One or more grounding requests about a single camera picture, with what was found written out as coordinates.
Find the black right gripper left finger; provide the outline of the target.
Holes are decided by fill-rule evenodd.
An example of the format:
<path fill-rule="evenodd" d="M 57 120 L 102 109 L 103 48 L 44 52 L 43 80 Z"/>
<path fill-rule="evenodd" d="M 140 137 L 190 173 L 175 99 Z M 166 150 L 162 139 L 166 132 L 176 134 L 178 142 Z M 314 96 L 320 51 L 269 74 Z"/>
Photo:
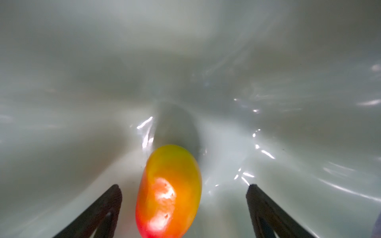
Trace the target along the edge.
<path fill-rule="evenodd" d="M 112 185 L 54 238 L 112 238 L 118 223 L 122 192 Z"/>

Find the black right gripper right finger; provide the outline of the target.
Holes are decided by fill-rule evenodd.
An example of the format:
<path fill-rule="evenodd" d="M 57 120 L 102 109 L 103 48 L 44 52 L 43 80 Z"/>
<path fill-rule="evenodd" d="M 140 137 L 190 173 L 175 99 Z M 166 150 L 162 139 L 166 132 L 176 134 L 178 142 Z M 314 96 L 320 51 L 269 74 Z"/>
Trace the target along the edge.
<path fill-rule="evenodd" d="M 252 225 L 257 238 L 313 238 L 256 184 L 246 193 Z"/>

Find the small red fruit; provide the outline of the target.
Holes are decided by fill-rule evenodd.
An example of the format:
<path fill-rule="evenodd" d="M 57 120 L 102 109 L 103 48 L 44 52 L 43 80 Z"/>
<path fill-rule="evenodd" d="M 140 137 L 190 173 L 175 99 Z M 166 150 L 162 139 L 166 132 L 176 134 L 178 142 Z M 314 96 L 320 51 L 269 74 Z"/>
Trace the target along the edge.
<path fill-rule="evenodd" d="M 199 208 L 202 177 L 197 161 L 177 145 L 157 148 L 144 169 L 136 203 L 143 238 L 181 238 Z"/>

